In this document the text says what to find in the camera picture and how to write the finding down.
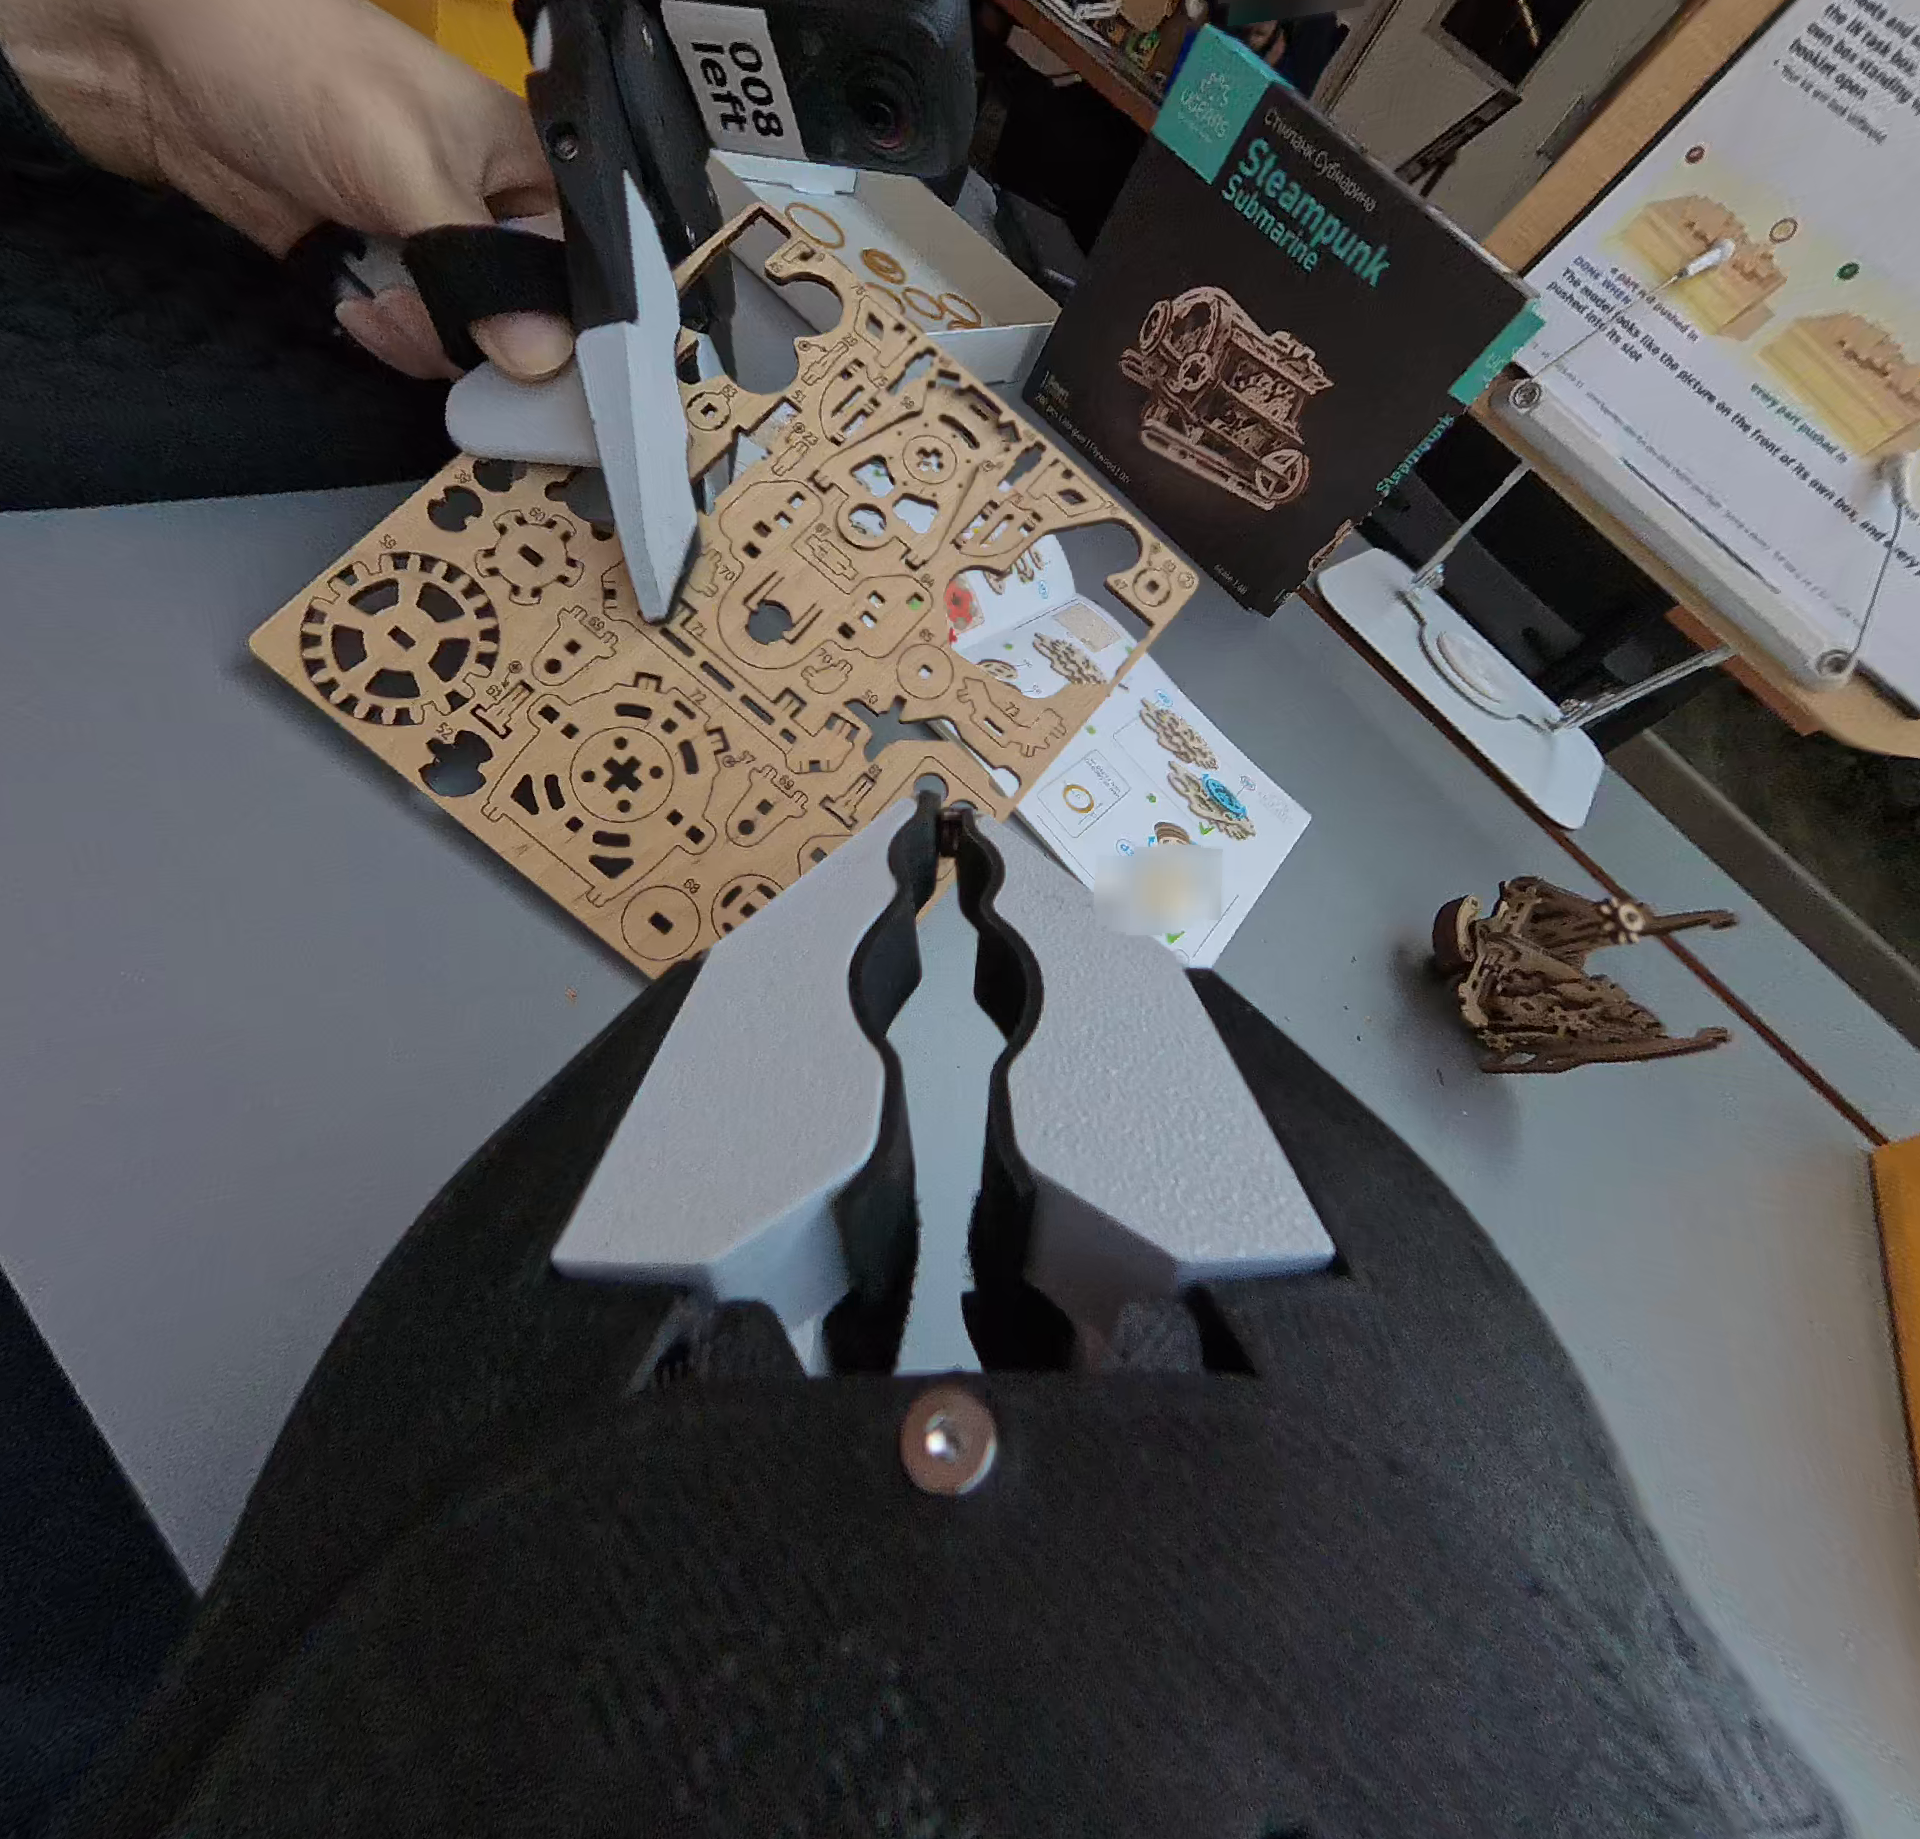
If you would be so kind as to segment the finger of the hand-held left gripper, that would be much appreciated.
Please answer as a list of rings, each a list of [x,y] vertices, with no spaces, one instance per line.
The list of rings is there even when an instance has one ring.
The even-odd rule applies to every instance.
[[[685,419],[705,433],[734,427],[734,321],[735,268],[731,257],[713,257],[708,271],[682,289],[682,325],[692,332],[692,356],[682,356],[696,385],[728,385],[685,402]]]
[[[579,321],[574,357],[635,607],[646,624],[663,624],[700,550],[676,365],[682,313],[634,175],[620,175],[613,204],[624,231],[612,243],[616,316]]]

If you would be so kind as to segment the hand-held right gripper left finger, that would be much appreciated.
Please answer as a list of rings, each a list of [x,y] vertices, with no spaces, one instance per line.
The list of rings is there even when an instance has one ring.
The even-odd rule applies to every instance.
[[[896,1368],[920,1270],[900,1061],[942,802],[896,802],[724,935],[583,1184],[551,1263],[820,1322],[828,1368]]]

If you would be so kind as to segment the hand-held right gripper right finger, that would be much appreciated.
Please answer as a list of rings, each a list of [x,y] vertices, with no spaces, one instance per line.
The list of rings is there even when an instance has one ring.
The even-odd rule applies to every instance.
[[[985,1368],[1105,1362],[1203,1286],[1335,1263],[1304,1177],[1187,968],[1116,932],[1017,830],[950,817],[988,1074],[964,1318]]]

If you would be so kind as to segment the wooden parts sheet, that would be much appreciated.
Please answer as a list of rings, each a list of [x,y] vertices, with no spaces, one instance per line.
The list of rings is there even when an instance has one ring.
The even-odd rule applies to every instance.
[[[612,950],[657,977],[940,782],[1006,817],[1197,567],[806,226],[751,207],[682,268],[838,306],[783,390],[682,384],[728,475],[662,624],[577,471],[451,462],[252,655]]]

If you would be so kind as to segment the white task instruction sheet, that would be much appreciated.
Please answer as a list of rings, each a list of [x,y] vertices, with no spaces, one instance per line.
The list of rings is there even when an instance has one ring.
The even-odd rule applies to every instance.
[[[1791,0],[1534,285],[1544,396],[1859,628],[1917,453],[1917,0]]]

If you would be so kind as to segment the person's left hand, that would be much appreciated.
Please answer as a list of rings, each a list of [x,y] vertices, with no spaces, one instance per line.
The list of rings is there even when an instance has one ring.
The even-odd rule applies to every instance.
[[[4,0],[25,96],[265,253],[557,211],[522,96],[368,0]]]

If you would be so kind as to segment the white cardboard tray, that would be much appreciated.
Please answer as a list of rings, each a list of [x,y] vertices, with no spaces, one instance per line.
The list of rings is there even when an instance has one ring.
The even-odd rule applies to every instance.
[[[1037,362],[1057,303],[920,179],[713,150],[708,181],[728,218],[758,207],[783,218],[791,198],[828,207],[852,249],[810,246],[896,316],[903,316],[896,286],[907,285],[973,299],[988,321],[983,329],[932,332],[910,321],[985,384],[1021,385]]]

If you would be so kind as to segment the model instruction booklet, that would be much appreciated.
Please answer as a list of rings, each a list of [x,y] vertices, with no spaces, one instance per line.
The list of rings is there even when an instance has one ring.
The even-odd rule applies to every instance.
[[[1129,856],[1208,852],[1217,883],[1199,883],[1187,919],[1161,916],[1153,938],[1187,966],[1212,966],[1309,813],[1161,663],[1123,668],[1136,648],[1123,612],[1080,591],[1060,538],[1043,535],[1006,578],[957,572],[945,605],[957,655],[1021,694],[1105,688],[1021,802],[1021,824],[1090,887]]]

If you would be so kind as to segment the brown wooden model assembly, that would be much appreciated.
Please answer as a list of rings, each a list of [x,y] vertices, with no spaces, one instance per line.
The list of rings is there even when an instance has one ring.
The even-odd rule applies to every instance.
[[[1736,922],[1729,911],[1654,913],[1631,895],[1584,897],[1544,875],[1512,875],[1490,907],[1475,895],[1439,905],[1431,968],[1454,987],[1490,1078],[1699,1058],[1729,1044],[1729,1033],[1715,1024],[1674,1035],[1589,964],[1602,950],[1680,932],[1729,932]]]

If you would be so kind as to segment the black model kit box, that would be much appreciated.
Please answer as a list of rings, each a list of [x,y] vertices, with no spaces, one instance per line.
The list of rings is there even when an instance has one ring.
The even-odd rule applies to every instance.
[[[1524,277],[1199,29],[1022,396],[1269,618],[1540,325]]]

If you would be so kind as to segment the orange flat panel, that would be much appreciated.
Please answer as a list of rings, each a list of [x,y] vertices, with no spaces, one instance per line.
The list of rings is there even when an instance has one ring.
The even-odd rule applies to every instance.
[[[1870,1180],[1908,1423],[1911,1485],[1917,1486],[1917,1134],[1874,1147]]]

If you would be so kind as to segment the wooden backing board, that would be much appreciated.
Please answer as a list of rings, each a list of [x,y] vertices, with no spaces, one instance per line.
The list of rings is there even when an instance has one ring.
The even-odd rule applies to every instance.
[[[1795,0],[1686,0],[1616,80],[1544,181],[1501,218],[1490,238],[1493,257],[1536,268],[1550,243],[1560,243],[1788,2]],[[1668,564],[1659,544],[1649,544],[1593,492],[1588,465],[1524,423],[1509,402],[1515,384],[1515,373],[1502,373],[1493,393],[1475,406],[1475,419],[1668,598],[1670,619],[1699,651],[1695,670],[1729,670],[1801,737],[1825,731],[1879,757],[1917,757],[1917,717],[1860,678],[1828,688],[1795,678],[1775,646],[1761,639],[1753,612],[1725,612],[1704,598],[1692,581]]]

